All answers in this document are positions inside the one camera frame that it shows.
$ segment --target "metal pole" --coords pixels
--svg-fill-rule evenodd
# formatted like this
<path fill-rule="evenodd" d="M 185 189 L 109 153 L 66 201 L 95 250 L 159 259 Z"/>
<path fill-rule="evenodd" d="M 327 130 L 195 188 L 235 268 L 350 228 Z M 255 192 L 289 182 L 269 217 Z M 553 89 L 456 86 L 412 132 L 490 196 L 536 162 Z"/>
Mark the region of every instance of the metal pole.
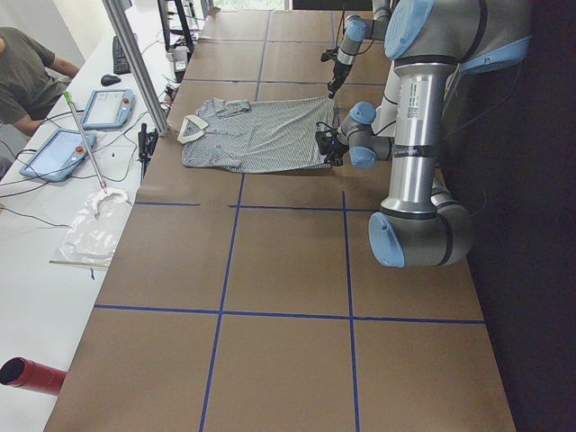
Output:
<path fill-rule="evenodd" d="M 166 135 L 168 131 L 166 115 L 160 107 L 154 86 L 150 80 L 150 75 L 144 65 L 144 59 L 140 54 L 138 43 L 136 42 L 136 38 L 134 38 L 132 28 L 122 9 L 122 5 L 115 0 L 103 0 L 103 4 L 112 23 L 112 27 L 120 40 L 122 49 L 126 53 L 126 58 L 130 63 L 130 69 L 134 78 L 136 78 L 136 83 L 142 93 L 148 112 L 156 125 L 156 130 L 160 136 Z"/>

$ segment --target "striped cloth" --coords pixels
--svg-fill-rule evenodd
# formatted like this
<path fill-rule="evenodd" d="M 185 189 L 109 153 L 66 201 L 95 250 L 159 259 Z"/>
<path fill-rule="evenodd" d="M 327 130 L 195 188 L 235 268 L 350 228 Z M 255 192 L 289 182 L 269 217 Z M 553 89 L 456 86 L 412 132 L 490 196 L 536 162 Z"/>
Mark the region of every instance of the striped cloth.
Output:
<path fill-rule="evenodd" d="M 328 168 L 318 152 L 316 122 L 332 122 L 334 101 L 327 97 L 297 101 L 248 103 L 224 115 L 223 105 L 210 99 L 196 111 L 208 122 L 199 139 L 184 144 L 187 167 L 221 167 L 235 173 L 271 173 L 300 168 Z"/>

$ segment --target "white wall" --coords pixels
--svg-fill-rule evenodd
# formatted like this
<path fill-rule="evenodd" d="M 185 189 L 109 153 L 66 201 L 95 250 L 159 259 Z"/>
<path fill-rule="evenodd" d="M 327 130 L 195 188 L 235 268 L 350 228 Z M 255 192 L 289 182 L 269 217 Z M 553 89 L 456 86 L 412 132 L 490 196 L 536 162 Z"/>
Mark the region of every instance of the white wall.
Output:
<path fill-rule="evenodd" d="M 84 64 L 85 57 L 53 0 L 0 0 L 0 11 L 0 26 L 15 27 L 60 57 Z"/>
<path fill-rule="evenodd" d="M 112 26 L 102 0 L 52 0 L 87 59 Z"/>

